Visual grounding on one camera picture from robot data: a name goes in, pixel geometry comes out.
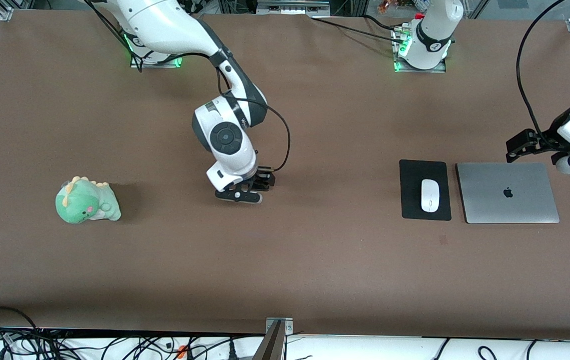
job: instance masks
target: brown tabletop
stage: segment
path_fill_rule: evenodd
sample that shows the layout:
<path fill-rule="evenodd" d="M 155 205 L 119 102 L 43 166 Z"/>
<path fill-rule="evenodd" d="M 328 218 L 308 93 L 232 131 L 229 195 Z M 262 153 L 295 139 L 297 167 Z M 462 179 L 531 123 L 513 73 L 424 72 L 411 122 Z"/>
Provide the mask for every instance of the brown tabletop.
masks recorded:
<path fill-rule="evenodd" d="M 89 11 L 0 23 L 0 305 L 39 326 L 570 338 L 570 176 L 561 223 L 468 225 L 457 162 L 503 162 L 531 127 L 515 79 L 528 22 L 460 23 L 446 74 L 396 73 L 382 39 L 306 16 L 205 20 L 289 122 L 264 202 L 214 198 L 191 130 L 217 96 L 200 57 L 137 73 Z M 360 18 L 337 20 L 385 35 Z M 523 82 L 546 128 L 570 106 L 570 33 L 542 22 Z M 285 130 L 249 130 L 277 166 Z M 449 166 L 451 221 L 403 219 L 399 159 Z M 115 184 L 120 221 L 64 223 L 73 176 Z M 2 324 L 19 320 L 3 317 Z"/>

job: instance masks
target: toy figure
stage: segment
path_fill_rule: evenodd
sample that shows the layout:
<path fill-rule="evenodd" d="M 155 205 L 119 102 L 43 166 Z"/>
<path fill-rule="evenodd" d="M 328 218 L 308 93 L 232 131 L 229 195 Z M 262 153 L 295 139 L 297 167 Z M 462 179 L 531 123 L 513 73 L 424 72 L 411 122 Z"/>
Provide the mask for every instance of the toy figure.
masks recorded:
<path fill-rule="evenodd" d="M 56 194 L 56 212 L 70 224 L 79 224 L 86 219 L 120 219 L 118 201 L 109 184 L 79 176 L 64 183 Z"/>

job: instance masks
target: mouse pad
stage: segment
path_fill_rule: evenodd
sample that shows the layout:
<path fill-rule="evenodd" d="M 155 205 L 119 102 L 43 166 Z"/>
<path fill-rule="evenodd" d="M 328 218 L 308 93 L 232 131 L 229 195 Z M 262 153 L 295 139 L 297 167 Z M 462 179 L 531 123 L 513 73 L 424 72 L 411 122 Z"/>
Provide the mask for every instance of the mouse pad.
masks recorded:
<path fill-rule="evenodd" d="M 401 207 L 405 219 L 451 220 L 447 164 L 441 161 L 401 160 Z M 420 207 L 422 180 L 435 180 L 440 187 L 440 205 L 435 212 Z"/>

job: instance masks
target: white mouse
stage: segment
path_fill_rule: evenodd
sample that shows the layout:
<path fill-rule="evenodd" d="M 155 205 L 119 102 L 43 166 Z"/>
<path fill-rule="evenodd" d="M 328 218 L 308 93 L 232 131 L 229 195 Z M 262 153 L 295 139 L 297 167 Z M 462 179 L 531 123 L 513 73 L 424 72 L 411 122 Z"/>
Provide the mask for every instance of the white mouse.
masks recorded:
<path fill-rule="evenodd" d="M 438 210 L 440 205 L 440 186 L 434 180 L 425 178 L 420 186 L 420 207 L 428 213 Z"/>

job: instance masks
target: laptop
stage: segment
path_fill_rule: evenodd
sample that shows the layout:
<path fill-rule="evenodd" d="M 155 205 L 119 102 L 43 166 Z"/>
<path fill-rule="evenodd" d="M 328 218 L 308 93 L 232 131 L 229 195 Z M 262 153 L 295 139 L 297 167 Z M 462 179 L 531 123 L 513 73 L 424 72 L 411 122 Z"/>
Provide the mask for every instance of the laptop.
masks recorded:
<path fill-rule="evenodd" d="M 456 170 L 467 223 L 559 223 L 542 162 L 459 162 Z"/>

